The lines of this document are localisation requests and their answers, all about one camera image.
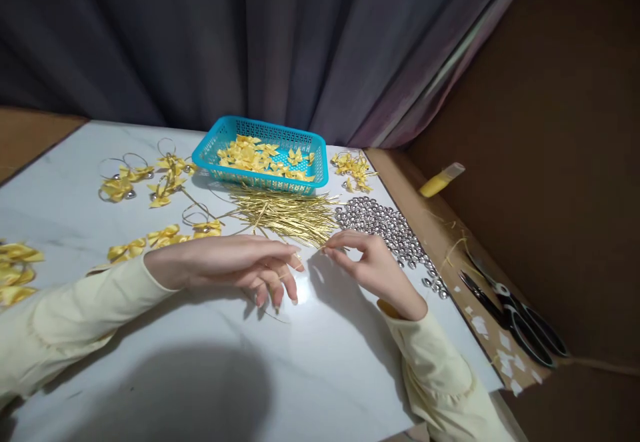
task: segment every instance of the light yellow shirt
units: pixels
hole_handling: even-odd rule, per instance
[[[142,257],[78,282],[46,289],[0,313],[0,409],[28,397],[72,363],[103,347],[115,330],[170,296]],[[432,314],[410,322],[379,302],[404,357],[415,414],[438,441],[512,441],[489,394]]]

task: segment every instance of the yellow glue stick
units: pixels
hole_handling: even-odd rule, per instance
[[[420,193],[425,197],[432,197],[449,185],[458,175],[465,171],[465,166],[454,162],[435,177],[430,178],[420,187]]]

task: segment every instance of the blue basket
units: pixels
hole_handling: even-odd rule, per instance
[[[313,182],[298,181],[277,175],[266,175],[218,165],[220,161],[218,150],[228,148],[229,143],[234,141],[237,135],[250,135],[258,137],[263,143],[278,145],[278,155],[272,157],[274,162],[282,162],[292,170],[306,170],[306,176],[315,175],[315,179]],[[294,152],[300,149],[303,156],[314,153],[313,164],[308,167],[307,161],[303,160],[292,167],[287,160],[289,149]],[[315,189],[326,185],[329,181],[327,145],[322,137],[311,132],[288,129],[281,125],[233,115],[220,117],[213,124],[209,133],[193,151],[192,158],[198,167],[208,170],[214,180],[244,183],[261,189],[311,195]]]

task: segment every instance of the marble surface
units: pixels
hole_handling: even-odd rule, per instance
[[[191,204],[186,196],[149,209],[144,183],[135,185],[133,200],[100,201],[98,166],[125,152],[152,162],[163,137],[186,157],[203,136],[94,121],[2,187],[0,235],[46,257],[32,285],[73,281],[105,263],[110,246],[180,222]],[[328,156],[340,150],[328,147]],[[352,195],[343,180],[331,174],[326,190],[346,201]],[[394,206],[382,182],[370,180],[371,196]],[[230,210],[208,183],[198,174],[186,188],[212,213]],[[225,222],[223,234],[240,228],[234,219]],[[300,304],[285,300],[280,320],[234,289],[180,293],[26,401],[13,415],[12,440],[378,441],[412,426],[400,353],[374,296],[314,252],[302,250],[307,271],[295,275]],[[350,255],[359,257],[356,250]],[[422,286],[424,267],[405,271],[486,388],[500,388],[453,302]]]

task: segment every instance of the black scissors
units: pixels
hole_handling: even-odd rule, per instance
[[[508,288],[496,282],[483,270],[479,260],[474,259],[467,252],[469,259],[476,266],[478,271],[485,276],[491,284],[491,288],[498,296],[503,310],[500,311],[490,298],[482,292],[478,284],[464,271],[460,271],[462,282],[471,290],[476,298],[488,310],[491,316],[500,324],[504,330],[511,332],[513,338],[520,347],[540,365],[545,367],[555,367],[555,362],[549,352],[560,357],[569,357],[569,350],[565,346],[560,336],[551,326],[532,308],[520,302]]]

